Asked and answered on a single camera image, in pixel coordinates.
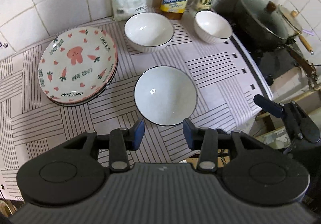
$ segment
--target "pot lid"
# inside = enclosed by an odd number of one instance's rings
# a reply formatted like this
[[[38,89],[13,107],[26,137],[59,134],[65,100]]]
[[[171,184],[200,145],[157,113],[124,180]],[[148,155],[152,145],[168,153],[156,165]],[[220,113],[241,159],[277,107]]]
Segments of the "pot lid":
[[[297,31],[302,31],[302,26],[299,24],[299,22],[291,15],[291,12],[285,8],[282,5],[278,6],[278,9],[280,11],[280,13],[283,15],[283,17],[285,18],[285,20],[288,21],[288,23],[294,27],[295,30]]]
[[[266,9],[267,3],[263,0],[240,0],[251,17],[263,28],[267,29],[280,39],[288,38],[288,30],[277,11]]]

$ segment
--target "pink bunny illustration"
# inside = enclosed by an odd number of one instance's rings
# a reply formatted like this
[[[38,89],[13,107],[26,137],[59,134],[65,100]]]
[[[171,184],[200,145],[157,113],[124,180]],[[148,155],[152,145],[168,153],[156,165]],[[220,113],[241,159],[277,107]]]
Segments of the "pink bunny illustration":
[[[67,57],[71,59],[71,65],[76,65],[76,63],[82,63],[82,56],[81,56],[82,48],[80,46],[76,46],[71,48],[68,53]]]

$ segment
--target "bowl rim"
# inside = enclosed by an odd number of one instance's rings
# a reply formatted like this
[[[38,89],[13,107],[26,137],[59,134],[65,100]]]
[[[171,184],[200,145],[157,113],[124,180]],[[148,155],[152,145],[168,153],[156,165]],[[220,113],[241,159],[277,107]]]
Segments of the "bowl rim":
[[[223,19],[223,20],[229,25],[229,28],[230,28],[230,31],[231,31],[231,35],[230,35],[229,37],[222,38],[222,37],[217,37],[217,36],[215,36],[215,35],[212,35],[212,34],[210,34],[209,32],[205,31],[205,30],[201,27],[201,25],[198,23],[198,21],[197,21],[197,19],[196,19],[197,15],[198,15],[199,13],[202,13],[202,12],[213,13],[213,14],[215,14],[216,16],[219,16],[221,19]],[[229,23],[223,16],[221,16],[221,15],[219,15],[218,13],[215,13],[215,12],[213,12],[213,11],[200,11],[200,12],[198,12],[198,13],[195,15],[195,17],[194,17],[194,21],[196,22],[197,26],[198,26],[200,29],[202,29],[202,31],[204,31],[204,32],[207,33],[208,35],[213,36],[213,37],[215,37],[215,38],[218,38],[218,39],[229,39],[229,38],[231,38],[231,36],[232,36],[232,34],[233,34],[233,29],[232,29],[230,23]]]
[[[127,22],[128,22],[130,19],[132,19],[134,16],[141,15],[141,14],[146,14],[146,13],[160,15],[160,16],[162,16],[163,18],[165,18],[165,19],[168,21],[168,23],[172,26],[173,33],[172,33],[171,38],[170,38],[167,42],[162,43],[162,44],[160,44],[160,45],[153,45],[153,46],[140,45],[140,44],[134,42],[133,40],[131,40],[131,39],[127,36],[127,34],[126,34],[126,24],[127,24]],[[125,25],[124,25],[124,33],[125,33],[125,35],[126,35],[126,38],[127,38],[129,41],[131,41],[132,43],[134,43],[134,44],[136,44],[136,45],[139,45],[139,46],[142,46],[142,47],[158,47],[158,46],[167,44],[170,40],[172,40],[172,38],[173,38],[173,36],[174,36],[174,32],[175,32],[175,31],[174,31],[174,27],[173,27],[172,23],[171,23],[165,16],[163,16],[163,15],[161,15],[161,14],[159,14],[159,13],[154,13],[154,12],[143,12],[143,13],[135,14],[135,15],[133,15],[131,18],[129,18],[129,19],[126,21]]]
[[[151,69],[157,68],[157,67],[170,67],[170,68],[174,68],[174,69],[182,72],[183,74],[185,74],[185,75],[190,79],[190,81],[191,81],[191,83],[193,84],[194,89],[195,89],[196,103],[195,103],[195,107],[194,107],[192,113],[188,116],[188,118],[189,118],[189,117],[194,113],[194,111],[195,111],[195,109],[196,109],[196,106],[197,106],[197,101],[198,101],[197,87],[195,86],[194,81],[192,80],[191,77],[188,76],[187,73],[185,73],[184,71],[182,71],[181,69],[179,69],[179,68],[177,68],[177,67],[173,67],[173,66],[170,66],[170,65],[159,65],[159,66],[151,67],[151,68],[147,69],[145,72],[147,72],[147,71],[149,71],[149,70],[151,70]],[[159,123],[153,122],[153,121],[151,121],[150,119],[148,119],[147,117],[145,117],[145,116],[142,114],[142,112],[139,110],[139,107],[138,107],[138,105],[137,105],[137,103],[136,103],[135,91],[136,91],[136,86],[137,86],[137,83],[138,83],[139,79],[142,77],[142,75],[143,75],[145,72],[143,72],[143,73],[139,76],[139,78],[138,78],[137,81],[136,81],[135,87],[134,87],[134,102],[135,102],[135,105],[136,105],[139,113],[140,113],[146,120],[148,120],[149,122],[151,122],[151,123],[153,123],[153,124],[155,124],[155,125],[158,125],[158,126],[172,127],[172,126],[177,126],[177,125],[182,124],[183,122],[179,122],[179,123],[171,124],[171,125],[159,124]]]

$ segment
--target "bunny print plate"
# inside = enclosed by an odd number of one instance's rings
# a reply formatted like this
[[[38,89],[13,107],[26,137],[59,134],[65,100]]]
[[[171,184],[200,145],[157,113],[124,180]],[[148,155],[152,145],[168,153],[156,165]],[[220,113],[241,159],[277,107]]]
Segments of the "bunny print plate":
[[[116,45],[106,31],[75,28],[59,35],[46,48],[38,65],[38,81],[55,102],[77,103],[112,79],[116,63]]]

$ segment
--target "pan handle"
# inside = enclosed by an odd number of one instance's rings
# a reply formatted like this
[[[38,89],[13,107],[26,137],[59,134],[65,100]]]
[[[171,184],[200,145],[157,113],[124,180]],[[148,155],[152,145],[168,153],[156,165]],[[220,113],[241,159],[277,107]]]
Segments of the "pan handle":
[[[308,50],[308,52],[311,54],[311,55],[314,55],[314,52],[312,50],[312,47],[311,45],[308,43],[308,41],[302,36],[302,34],[298,34],[299,36],[299,39],[301,41],[301,43],[304,45],[304,47]]]

